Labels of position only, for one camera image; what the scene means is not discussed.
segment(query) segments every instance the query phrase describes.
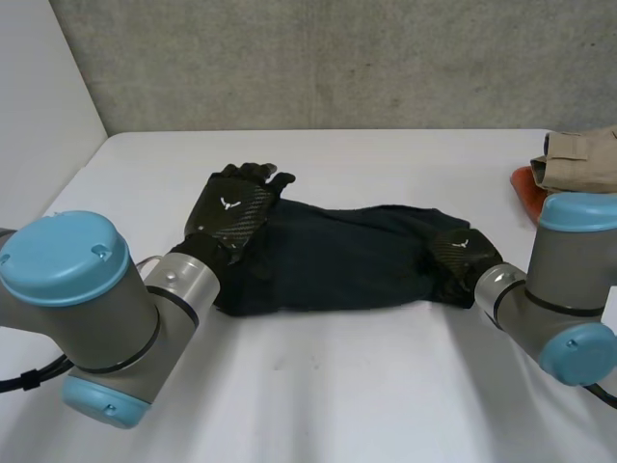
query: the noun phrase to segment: screw hole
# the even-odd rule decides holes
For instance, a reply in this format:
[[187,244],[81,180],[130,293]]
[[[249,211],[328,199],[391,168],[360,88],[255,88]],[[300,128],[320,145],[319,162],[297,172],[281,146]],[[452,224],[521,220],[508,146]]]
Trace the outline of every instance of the screw hole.
[[103,261],[107,261],[109,257],[111,257],[112,255],[111,251],[107,249],[106,246],[103,246],[102,244],[97,244],[96,246],[93,246],[92,252],[96,254]]
[[116,412],[117,412],[117,411],[118,411],[118,410],[116,409],[116,407],[115,407],[115,406],[113,406],[113,405],[107,405],[107,406],[105,407],[105,409],[103,410],[103,413],[104,413],[105,415],[107,415],[108,417],[113,417],[114,415],[116,415]]

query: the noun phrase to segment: khaki pants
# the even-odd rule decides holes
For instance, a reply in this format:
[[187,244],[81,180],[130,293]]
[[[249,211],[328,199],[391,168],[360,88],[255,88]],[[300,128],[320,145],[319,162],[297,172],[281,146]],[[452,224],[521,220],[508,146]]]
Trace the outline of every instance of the khaki pants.
[[547,134],[545,155],[531,160],[531,170],[550,192],[617,193],[617,125]]

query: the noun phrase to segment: folded clothing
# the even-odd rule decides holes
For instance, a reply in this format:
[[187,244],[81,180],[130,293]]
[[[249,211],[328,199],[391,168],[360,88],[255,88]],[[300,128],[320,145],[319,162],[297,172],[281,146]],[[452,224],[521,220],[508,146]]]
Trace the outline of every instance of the folded clothing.
[[468,228],[436,209],[327,210],[280,200],[245,257],[227,269],[215,305],[242,316],[442,302],[444,277],[427,245],[440,232]]
[[550,192],[617,193],[617,125],[547,134],[544,156],[531,160],[535,183]]
[[510,183],[517,192],[525,212],[537,225],[542,213],[542,206],[548,195],[547,191],[536,185],[530,167],[521,167],[514,171],[510,177]]

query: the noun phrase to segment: light blue joint cap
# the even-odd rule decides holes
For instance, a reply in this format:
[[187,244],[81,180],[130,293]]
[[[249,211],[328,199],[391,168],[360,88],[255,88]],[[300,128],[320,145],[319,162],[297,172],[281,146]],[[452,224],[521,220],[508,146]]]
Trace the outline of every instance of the light blue joint cap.
[[557,232],[602,232],[617,229],[617,195],[551,195],[544,202],[540,225]]
[[62,399],[87,417],[121,429],[135,427],[151,407],[139,398],[74,376],[65,379]]
[[108,219],[64,212],[9,238],[0,250],[0,282],[34,306],[74,306],[114,287],[129,262],[128,246]]
[[617,365],[617,338],[601,323],[569,328],[545,345],[538,365],[568,386],[589,386]]

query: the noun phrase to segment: black cable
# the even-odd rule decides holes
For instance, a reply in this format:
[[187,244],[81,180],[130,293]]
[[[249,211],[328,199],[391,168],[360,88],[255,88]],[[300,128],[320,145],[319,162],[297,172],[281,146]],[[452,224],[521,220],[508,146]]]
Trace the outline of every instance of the black cable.
[[584,386],[584,388],[591,394],[595,395],[598,399],[604,402],[609,407],[617,409],[617,397],[609,394],[598,384],[592,384],[591,386]]
[[69,360],[66,355],[62,355],[46,367],[31,369],[30,371],[22,373],[18,378],[0,381],[0,394],[9,393],[18,389],[30,391],[40,386],[40,383],[66,373],[72,367],[72,361]]

